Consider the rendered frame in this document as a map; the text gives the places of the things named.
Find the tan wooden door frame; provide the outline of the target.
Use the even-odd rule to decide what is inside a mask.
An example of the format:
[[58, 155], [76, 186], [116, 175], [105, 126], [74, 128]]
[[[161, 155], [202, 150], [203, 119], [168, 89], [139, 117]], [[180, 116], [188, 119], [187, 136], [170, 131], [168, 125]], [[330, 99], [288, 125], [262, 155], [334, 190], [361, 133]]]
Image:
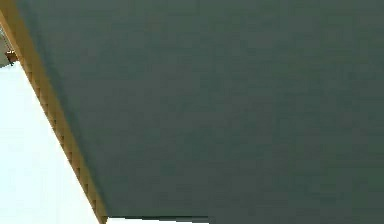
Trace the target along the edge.
[[87, 197], [99, 224], [107, 224], [108, 216], [104, 203], [93, 183], [85, 159], [78, 147], [73, 132], [65, 118], [57, 94], [48, 79], [41, 57], [38, 55], [25, 20], [15, 0], [0, 0], [0, 24], [15, 50], [37, 99], [48, 119], [60, 146]]

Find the small brown block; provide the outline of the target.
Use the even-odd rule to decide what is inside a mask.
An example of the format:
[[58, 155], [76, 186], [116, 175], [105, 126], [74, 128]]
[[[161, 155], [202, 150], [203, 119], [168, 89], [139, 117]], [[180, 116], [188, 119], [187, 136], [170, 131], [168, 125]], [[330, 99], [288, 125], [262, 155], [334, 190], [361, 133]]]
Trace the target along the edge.
[[18, 60], [18, 57], [17, 57], [14, 50], [9, 50], [9, 51], [5, 52], [5, 56], [7, 57], [8, 61], [11, 65], [13, 65]]

